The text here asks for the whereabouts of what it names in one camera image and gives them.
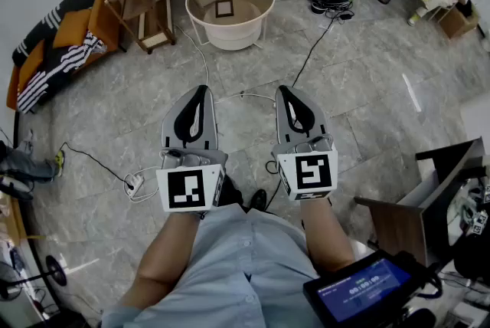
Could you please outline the person's left forearm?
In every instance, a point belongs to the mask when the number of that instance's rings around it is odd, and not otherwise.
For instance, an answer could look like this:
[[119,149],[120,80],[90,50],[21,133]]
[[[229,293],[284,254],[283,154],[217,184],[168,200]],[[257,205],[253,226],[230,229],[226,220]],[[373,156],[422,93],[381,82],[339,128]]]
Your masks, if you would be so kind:
[[144,310],[172,292],[190,261],[200,221],[194,213],[169,215],[144,253],[120,305]]

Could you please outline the person's right black shoe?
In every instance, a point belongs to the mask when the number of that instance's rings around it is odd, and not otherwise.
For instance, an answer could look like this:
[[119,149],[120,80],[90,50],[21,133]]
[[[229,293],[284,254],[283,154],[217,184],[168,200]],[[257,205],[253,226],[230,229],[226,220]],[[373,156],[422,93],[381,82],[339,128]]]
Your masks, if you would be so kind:
[[257,190],[250,201],[250,208],[264,212],[267,206],[267,193],[264,189]]

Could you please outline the black standing fan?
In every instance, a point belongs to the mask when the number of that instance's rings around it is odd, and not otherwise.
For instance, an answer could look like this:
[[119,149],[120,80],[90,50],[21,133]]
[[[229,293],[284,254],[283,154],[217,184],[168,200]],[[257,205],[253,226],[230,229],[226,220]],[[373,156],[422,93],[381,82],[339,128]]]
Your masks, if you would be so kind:
[[67,285],[67,276],[58,261],[51,255],[45,258],[47,272],[22,278],[14,267],[0,261],[0,300],[10,301],[18,297],[25,284],[51,277],[58,285]]

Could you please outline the white box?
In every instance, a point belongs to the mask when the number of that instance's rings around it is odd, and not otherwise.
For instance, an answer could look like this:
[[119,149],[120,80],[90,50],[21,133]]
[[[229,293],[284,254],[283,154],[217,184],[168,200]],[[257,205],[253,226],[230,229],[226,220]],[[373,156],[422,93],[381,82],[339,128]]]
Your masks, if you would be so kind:
[[460,107],[463,127],[468,139],[482,138],[490,152],[490,93],[482,94]]

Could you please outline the black tablet with blue screen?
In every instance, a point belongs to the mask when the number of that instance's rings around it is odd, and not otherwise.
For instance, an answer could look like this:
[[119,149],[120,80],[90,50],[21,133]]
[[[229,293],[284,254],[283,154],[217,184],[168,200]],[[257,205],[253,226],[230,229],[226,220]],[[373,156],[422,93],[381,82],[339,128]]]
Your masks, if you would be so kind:
[[303,284],[324,328],[380,328],[389,324],[426,283],[411,254],[374,253]]

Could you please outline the white power strip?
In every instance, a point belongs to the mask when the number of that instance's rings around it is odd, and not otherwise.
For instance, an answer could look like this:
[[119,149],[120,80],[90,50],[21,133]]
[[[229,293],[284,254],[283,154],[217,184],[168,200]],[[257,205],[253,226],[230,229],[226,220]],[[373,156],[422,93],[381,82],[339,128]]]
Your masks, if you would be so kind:
[[144,178],[138,174],[128,174],[123,179],[123,189],[129,199],[137,198],[137,192],[141,188]]

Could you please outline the cardboard box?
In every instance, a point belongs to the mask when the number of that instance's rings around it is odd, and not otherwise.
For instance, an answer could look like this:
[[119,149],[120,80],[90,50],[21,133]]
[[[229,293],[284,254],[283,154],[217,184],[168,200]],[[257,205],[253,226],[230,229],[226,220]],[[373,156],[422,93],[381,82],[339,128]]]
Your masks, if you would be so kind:
[[475,6],[464,5],[462,8],[464,12],[455,5],[439,20],[439,25],[448,39],[459,38],[479,25],[479,13]]

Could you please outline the person's light blue shirt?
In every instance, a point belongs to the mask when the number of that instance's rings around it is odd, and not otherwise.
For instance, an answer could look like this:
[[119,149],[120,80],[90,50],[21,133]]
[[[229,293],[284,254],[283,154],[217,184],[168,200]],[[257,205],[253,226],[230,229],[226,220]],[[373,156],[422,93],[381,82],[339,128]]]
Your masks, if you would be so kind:
[[301,230],[227,205],[200,223],[169,295],[146,309],[111,307],[102,328],[322,328],[303,294],[316,278]]

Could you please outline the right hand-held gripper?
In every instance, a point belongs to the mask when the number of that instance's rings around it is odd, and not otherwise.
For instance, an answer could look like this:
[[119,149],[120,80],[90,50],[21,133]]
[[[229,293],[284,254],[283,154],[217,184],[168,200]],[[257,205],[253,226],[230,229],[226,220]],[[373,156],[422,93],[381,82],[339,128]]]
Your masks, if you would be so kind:
[[338,151],[326,134],[321,107],[304,91],[287,85],[276,90],[278,145],[273,157],[291,201],[325,198],[338,186]]

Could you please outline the wooden tray with items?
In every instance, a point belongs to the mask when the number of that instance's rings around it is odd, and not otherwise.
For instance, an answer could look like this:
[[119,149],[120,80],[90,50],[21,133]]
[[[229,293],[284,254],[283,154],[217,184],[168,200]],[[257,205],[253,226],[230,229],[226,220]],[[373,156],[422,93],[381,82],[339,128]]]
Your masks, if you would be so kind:
[[27,238],[18,201],[0,192],[0,241],[10,242],[17,247]]

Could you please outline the black picture frame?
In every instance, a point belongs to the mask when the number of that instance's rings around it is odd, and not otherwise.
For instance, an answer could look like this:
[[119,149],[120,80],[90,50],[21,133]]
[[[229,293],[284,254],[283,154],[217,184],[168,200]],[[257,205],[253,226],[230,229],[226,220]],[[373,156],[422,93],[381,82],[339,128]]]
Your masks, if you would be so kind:
[[218,0],[215,2],[215,18],[234,16],[233,0]]

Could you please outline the orange cushion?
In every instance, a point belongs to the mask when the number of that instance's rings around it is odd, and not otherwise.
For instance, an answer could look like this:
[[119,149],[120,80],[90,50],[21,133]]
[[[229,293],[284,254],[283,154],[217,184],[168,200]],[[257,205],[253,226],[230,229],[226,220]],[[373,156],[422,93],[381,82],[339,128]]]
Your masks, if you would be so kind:
[[54,37],[53,48],[81,46],[87,34],[91,10],[66,13]]

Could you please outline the person's black trousers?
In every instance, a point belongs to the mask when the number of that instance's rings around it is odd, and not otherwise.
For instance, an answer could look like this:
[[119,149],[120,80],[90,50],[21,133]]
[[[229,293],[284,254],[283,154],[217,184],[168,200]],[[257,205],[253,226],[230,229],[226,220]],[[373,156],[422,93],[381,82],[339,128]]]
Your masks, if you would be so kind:
[[218,206],[226,206],[232,204],[243,204],[242,193],[239,189],[237,189],[228,175],[225,175],[222,188],[220,191],[220,198],[218,202]]

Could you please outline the person's right forearm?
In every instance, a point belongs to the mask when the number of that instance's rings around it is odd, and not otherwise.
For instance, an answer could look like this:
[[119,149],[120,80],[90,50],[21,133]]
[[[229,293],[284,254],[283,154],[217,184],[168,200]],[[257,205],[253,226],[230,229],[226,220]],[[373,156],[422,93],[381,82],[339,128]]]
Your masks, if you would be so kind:
[[354,252],[326,198],[300,203],[306,244],[315,269],[323,274],[354,263]]

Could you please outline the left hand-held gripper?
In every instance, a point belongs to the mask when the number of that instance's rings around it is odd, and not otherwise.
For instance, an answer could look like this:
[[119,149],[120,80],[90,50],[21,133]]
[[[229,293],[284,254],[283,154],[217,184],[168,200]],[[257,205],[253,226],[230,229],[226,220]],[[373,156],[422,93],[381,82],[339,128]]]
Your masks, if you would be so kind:
[[156,171],[165,212],[209,212],[218,206],[228,155],[218,149],[214,97],[199,85],[162,121],[162,167]]

